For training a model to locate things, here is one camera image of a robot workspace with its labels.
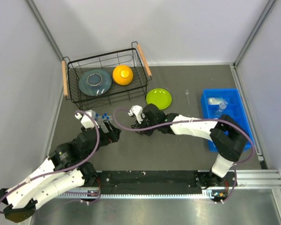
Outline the clear tube rack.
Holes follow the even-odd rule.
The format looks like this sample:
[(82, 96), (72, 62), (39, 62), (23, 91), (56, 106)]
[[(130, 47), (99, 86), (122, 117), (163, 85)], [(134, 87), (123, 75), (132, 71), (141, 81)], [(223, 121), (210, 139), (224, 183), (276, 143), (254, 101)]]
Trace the clear tube rack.
[(104, 133), (107, 133), (108, 132), (107, 125), (109, 124), (109, 121), (112, 120), (112, 116), (107, 114), (107, 116), (109, 116), (109, 119), (107, 119), (106, 117), (102, 118), (102, 115), (104, 114), (105, 113), (99, 114), (99, 116), (96, 117), (96, 112), (95, 112), (95, 121), (97, 122), (98, 126), (102, 129), (102, 131)]

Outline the clear plastic bag with contents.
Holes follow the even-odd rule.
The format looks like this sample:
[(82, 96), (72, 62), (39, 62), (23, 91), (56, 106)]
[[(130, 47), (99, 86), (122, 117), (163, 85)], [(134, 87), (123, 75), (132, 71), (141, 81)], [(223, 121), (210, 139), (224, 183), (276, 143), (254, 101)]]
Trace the clear plastic bag with contents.
[(207, 99), (208, 105), (220, 105), (220, 104), (225, 104), (227, 105), (228, 102), (222, 98), (222, 97), (209, 97)]

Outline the small clear round dish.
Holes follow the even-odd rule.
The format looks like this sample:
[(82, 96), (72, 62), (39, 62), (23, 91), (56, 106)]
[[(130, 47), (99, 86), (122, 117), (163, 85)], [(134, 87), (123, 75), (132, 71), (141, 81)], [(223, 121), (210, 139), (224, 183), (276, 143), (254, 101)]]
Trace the small clear round dish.
[(221, 103), (218, 105), (218, 109), (214, 112), (214, 116), (215, 116), (216, 118), (220, 118), (220, 117), (223, 115), (225, 109), (227, 108), (227, 105), (228, 105), (227, 103), (221, 102)]

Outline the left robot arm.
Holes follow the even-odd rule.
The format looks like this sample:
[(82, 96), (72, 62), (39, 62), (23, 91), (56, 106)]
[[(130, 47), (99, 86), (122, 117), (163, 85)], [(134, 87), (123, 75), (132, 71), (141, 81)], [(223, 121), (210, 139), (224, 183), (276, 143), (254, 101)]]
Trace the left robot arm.
[(83, 160), (100, 147), (117, 142), (121, 132), (109, 122), (106, 126), (107, 133), (102, 129), (83, 129), (71, 142), (59, 145), (18, 189), (1, 189), (0, 199), (6, 204), (5, 218), (22, 222), (60, 194), (94, 185), (97, 172), (90, 162)]

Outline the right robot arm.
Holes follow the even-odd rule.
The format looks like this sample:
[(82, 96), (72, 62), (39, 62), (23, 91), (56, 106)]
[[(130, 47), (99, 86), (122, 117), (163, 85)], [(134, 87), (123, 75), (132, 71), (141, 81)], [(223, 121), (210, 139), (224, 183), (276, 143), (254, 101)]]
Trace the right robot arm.
[(157, 130), (163, 134), (189, 135), (212, 142), (218, 155), (208, 175), (198, 177), (201, 188), (221, 185), (250, 142), (248, 133), (226, 114), (218, 119), (190, 118), (177, 113), (165, 114), (156, 105), (148, 104), (132, 106), (128, 115), (136, 118), (132, 128), (141, 135), (150, 136)]

